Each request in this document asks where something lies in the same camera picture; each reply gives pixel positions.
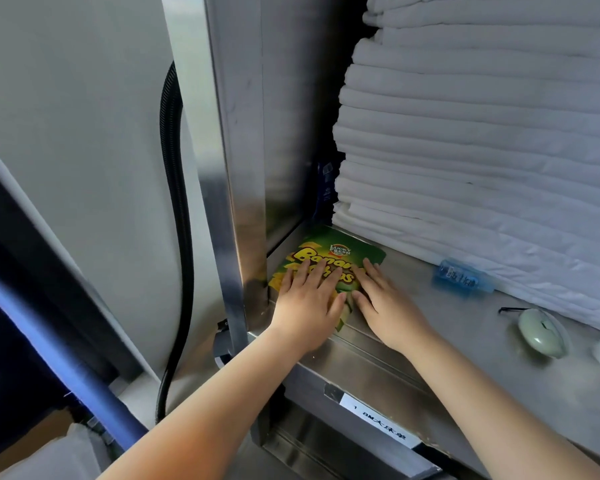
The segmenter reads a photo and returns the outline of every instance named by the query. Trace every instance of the black hose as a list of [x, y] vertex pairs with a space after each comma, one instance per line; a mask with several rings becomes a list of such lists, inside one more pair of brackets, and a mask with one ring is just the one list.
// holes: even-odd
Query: black hose
[[160, 99], [160, 142], [162, 144], [162, 160], [169, 183], [173, 217], [178, 234], [180, 249], [180, 268], [182, 271], [182, 304], [180, 306], [180, 323], [178, 332], [169, 354], [167, 367], [162, 375], [158, 401], [155, 407], [155, 422], [158, 424], [166, 415], [167, 395], [176, 372], [178, 361], [187, 343], [193, 309], [193, 247], [191, 241], [191, 222], [189, 220], [189, 205], [182, 172], [182, 157], [180, 155], [180, 120], [182, 119], [182, 97], [178, 85], [178, 75], [175, 63], [169, 67], [162, 88]]

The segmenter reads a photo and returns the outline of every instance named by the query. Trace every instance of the hand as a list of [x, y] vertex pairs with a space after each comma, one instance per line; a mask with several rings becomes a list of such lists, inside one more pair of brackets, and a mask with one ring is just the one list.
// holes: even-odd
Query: hand
[[318, 348], [333, 333], [347, 298], [346, 293], [339, 293], [329, 306], [342, 275], [341, 267], [320, 284], [326, 260], [320, 261], [311, 273], [309, 264], [309, 259], [305, 260], [295, 277], [291, 269], [287, 270], [269, 326], [297, 346], [302, 355]]
[[435, 335], [420, 309], [384, 277], [380, 265], [371, 265], [367, 258], [363, 264], [366, 274], [358, 266], [352, 269], [371, 302], [360, 291], [353, 291], [353, 298], [371, 330], [386, 346], [407, 355], [412, 344]]

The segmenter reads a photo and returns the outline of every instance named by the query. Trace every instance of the snack bag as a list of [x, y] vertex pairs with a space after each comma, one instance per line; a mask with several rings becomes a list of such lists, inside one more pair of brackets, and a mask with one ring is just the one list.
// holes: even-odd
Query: snack bag
[[336, 330], [340, 331], [353, 311], [354, 302], [351, 292], [360, 289], [360, 282], [353, 274], [351, 264], [353, 263], [362, 268], [362, 259], [365, 257], [369, 258], [372, 263], [379, 264], [382, 263], [385, 256], [386, 253], [383, 250], [360, 241], [349, 234], [340, 232], [332, 227], [317, 226], [304, 238], [303, 243], [298, 246], [298, 249], [286, 257], [285, 261], [273, 274], [269, 286], [276, 291], [280, 291], [282, 278], [288, 268], [296, 271], [307, 259], [312, 261], [311, 266], [309, 266], [310, 271], [321, 260], [327, 259], [327, 267], [323, 274], [325, 278], [338, 266], [341, 267], [342, 275], [329, 302], [331, 303], [338, 293], [347, 293], [347, 302], [336, 327]]

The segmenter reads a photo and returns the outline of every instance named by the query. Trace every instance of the small bottle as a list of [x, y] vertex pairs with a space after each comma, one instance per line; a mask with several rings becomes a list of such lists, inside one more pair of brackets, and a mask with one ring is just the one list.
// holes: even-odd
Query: small bottle
[[492, 293], [494, 286], [487, 275], [467, 264], [445, 259], [436, 270], [436, 277], [449, 281], [465, 290], [481, 290]]

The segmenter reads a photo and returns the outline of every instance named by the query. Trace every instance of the computer mouse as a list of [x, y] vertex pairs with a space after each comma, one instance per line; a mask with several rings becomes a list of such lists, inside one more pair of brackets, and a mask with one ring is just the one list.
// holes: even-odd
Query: computer mouse
[[530, 308], [520, 314], [518, 328], [525, 341], [543, 355], [562, 358], [569, 354], [567, 330], [550, 314]]

